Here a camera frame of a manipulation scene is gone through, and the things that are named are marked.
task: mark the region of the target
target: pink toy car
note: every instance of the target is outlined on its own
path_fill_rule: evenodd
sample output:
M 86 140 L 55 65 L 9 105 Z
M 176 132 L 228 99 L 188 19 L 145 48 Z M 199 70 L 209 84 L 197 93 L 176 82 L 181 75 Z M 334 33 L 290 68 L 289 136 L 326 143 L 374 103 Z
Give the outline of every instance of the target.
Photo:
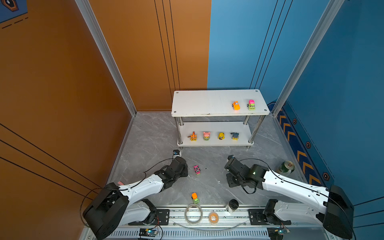
M 254 100 L 249 100 L 249 103 L 247 104 L 247 107 L 249 110 L 254 110 L 255 109 L 255 101 Z
M 199 174 L 200 174 L 200 168 L 199 168 L 198 165 L 194 166 L 193 169 L 195 170 L 196 175 L 199 175 Z

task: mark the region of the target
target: orange wall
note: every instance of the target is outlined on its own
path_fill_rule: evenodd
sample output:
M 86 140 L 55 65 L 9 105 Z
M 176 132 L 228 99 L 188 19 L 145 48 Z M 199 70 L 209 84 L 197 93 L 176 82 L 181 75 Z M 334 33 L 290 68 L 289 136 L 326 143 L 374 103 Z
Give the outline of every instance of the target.
M 211 1 L 90 3 L 138 111 L 170 110 L 175 90 L 207 88 Z
M 28 1 L 28 18 L 0 35 L 0 123 L 103 186 L 131 116 L 76 3 Z M 2 126 L 0 139 L 96 186 Z M 2 142 L 0 157 L 80 194 L 89 191 Z M 82 196 L 3 159 L 0 188 L 2 239 L 79 237 Z

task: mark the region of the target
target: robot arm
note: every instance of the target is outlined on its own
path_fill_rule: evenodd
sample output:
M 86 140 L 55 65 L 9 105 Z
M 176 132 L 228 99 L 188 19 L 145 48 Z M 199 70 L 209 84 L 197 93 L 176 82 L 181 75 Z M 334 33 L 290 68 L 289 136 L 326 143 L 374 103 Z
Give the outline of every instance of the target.
M 240 163 L 233 155 L 228 156 L 225 169 L 229 187 L 248 186 L 278 192 L 299 203 L 285 203 L 270 199 L 263 212 L 269 224 L 290 224 L 290 221 L 317 223 L 336 236 L 351 239 L 354 207 L 338 186 L 330 189 L 309 185 L 282 176 L 264 166 L 251 168 Z
M 187 176 L 187 163 L 177 156 L 169 166 L 142 181 L 121 186 L 107 184 L 84 210 L 83 217 L 98 240 L 109 236 L 120 225 L 134 221 L 150 224 L 156 208 L 143 198 L 170 188 L 178 178 Z

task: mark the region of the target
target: clear tape roll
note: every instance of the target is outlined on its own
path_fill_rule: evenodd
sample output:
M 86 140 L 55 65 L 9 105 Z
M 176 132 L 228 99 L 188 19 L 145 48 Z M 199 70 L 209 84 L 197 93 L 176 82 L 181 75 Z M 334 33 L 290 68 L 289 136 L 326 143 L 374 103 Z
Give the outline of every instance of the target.
M 200 213 L 201 213 L 201 214 L 200 214 L 200 218 L 199 218 L 197 221 L 194 221 L 194 222 L 188 220 L 188 218 L 187 218 L 187 212 L 188 212 L 188 210 L 189 210 L 191 207 L 196 207 L 196 208 L 198 208 L 198 209 L 200 210 Z M 197 204 L 189 204 L 189 205 L 187 206 L 187 208 L 185 209 L 184 217 L 185 217 L 185 220 L 187 221 L 187 223 L 189 223 L 190 225 L 196 225 L 196 224 L 198 224 L 199 222 L 201 222 L 201 220 L 203 219 L 203 210 L 202 210 L 201 207 L 200 207 L 199 205 L 197 205 Z

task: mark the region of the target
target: pink pig figurine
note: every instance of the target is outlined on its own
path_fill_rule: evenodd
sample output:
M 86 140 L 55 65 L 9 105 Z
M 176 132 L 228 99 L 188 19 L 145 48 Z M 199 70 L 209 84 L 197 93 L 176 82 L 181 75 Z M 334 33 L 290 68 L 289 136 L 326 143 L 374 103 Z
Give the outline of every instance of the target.
M 208 141 L 209 140 L 209 137 L 211 135 L 211 132 L 203 132 L 203 137 L 204 137 L 204 140 Z

